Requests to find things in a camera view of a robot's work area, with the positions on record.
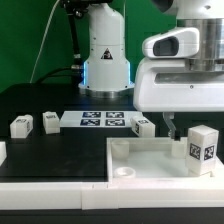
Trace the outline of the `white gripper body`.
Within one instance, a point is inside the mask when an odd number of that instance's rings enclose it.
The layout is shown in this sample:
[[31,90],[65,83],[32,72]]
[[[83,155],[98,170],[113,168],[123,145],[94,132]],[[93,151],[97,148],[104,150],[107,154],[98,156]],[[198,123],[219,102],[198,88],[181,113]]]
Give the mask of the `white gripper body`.
[[144,58],[133,105],[142,112],[224,112],[224,72],[193,72],[181,59]]

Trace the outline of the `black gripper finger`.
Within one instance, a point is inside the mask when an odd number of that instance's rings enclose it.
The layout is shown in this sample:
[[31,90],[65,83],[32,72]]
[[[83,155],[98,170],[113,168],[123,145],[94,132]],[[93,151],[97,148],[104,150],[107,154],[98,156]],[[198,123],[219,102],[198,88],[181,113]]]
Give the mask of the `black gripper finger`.
[[174,113],[164,112],[163,119],[169,129],[168,136],[173,140],[180,140],[181,139],[180,131],[176,129],[176,126],[173,123]]

